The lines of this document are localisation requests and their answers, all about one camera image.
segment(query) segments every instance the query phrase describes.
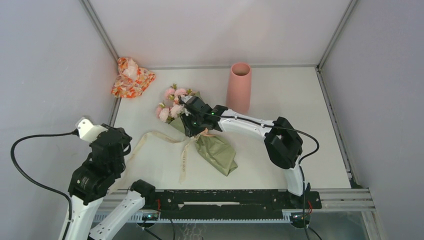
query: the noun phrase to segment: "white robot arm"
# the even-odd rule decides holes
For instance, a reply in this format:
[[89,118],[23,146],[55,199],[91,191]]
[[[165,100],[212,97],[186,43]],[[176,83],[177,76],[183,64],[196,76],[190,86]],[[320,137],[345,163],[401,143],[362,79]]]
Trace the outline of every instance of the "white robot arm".
[[124,200],[90,230],[107,189],[125,169],[124,156],[131,151],[131,137],[122,128],[93,125],[84,117],[76,127],[79,137],[90,143],[92,153],[72,174],[68,189],[72,218],[69,221],[69,213],[66,215],[59,239],[111,240],[127,220],[144,207],[146,199],[152,198],[155,187],[143,180],[134,182]]
[[185,104],[186,113],[182,114],[182,122],[186,136],[194,136],[205,128],[220,132],[245,134],[264,141],[270,160],[282,168],[287,180],[287,190],[302,196],[304,183],[299,157],[302,153],[303,141],[292,125],[283,117],[275,121],[256,119],[239,114],[225,106],[211,108],[199,97],[185,96],[180,98]]

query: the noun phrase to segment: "floral fabric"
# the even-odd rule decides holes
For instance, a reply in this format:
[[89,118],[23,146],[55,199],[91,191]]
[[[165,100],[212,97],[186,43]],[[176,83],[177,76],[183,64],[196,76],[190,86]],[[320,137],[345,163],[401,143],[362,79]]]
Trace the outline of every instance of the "floral fabric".
[[143,94],[156,79],[156,74],[146,68],[139,67],[131,57],[118,59],[119,75],[111,93],[117,98],[135,98]]

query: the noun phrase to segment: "pink vase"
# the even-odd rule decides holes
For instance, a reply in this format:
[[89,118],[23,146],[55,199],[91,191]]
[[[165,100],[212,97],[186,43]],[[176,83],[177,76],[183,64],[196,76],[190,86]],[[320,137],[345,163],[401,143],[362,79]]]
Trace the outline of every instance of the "pink vase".
[[251,105],[252,68],[238,62],[231,66],[226,92],[226,105],[240,114],[247,114]]

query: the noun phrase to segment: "beige ribbon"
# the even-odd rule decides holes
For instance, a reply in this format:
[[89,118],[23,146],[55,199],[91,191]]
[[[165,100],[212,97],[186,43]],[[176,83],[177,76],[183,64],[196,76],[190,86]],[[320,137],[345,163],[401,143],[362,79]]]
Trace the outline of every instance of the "beige ribbon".
[[[184,146],[184,150],[181,153],[181,164],[180,164],[180,173],[179,173],[179,180],[178,182],[180,184],[182,184],[185,180],[186,180],[186,171],[187,171],[187,150],[189,148],[189,145],[191,143],[195,143],[197,142],[197,140],[200,138],[200,136],[205,136],[205,137],[213,137],[215,136],[214,134],[210,134],[208,133],[208,129],[205,128],[204,131],[202,131],[201,133],[197,134],[196,136],[192,136],[190,138],[190,141]],[[150,131],[145,133],[140,141],[137,143],[137,146],[135,146],[134,150],[132,151],[132,155],[129,157],[128,161],[126,162],[126,171],[124,171],[123,176],[120,180],[119,183],[117,183],[116,185],[112,185],[109,188],[109,194],[115,192],[118,189],[122,188],[122,184],[125,183],[125,180],[127,178],[128,172],[131,169],[131,165],[134,161],[134,159],[136,158],[137,153],[139,152],[139,150],[143,147],[143,145],[146,143],[148,136],[155,136],[159,139],[164,140],[165,142],[171,143],[171,144],[178,144],[178,143],[182,143],[186,140],[186,138],[184,138],[183,140],[176,140],[173,139],[172,137],[165,135],[161,132],[158,131]]]

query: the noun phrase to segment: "gray wall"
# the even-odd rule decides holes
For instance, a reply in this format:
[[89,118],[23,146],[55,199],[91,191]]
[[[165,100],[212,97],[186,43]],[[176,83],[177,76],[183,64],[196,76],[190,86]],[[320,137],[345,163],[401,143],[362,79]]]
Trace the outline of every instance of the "gray wall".
[[[2,1],[0,34],[0,238],[57,239],[66,200],[24,179],[10,147],[26,135],[70,132],[82,115],[106,122],[116,65],[77,0]],[[67,191],[89,152],[66,136],[25,141],[16,157],[34,179]]]
[[389,239],[422,239],[424,1],[360,1],[323,77]]
[[313,65],[349,1],[91,0],[116,50],[145,68]]

